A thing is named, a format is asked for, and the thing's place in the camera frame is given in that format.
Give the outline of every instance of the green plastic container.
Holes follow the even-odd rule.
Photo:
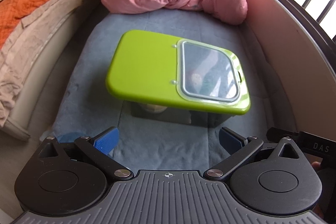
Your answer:
[[[121,37],[106,86],[119,99],[144,104],[229,115],[250,108],[233,52],[148,31],[132,30]]]

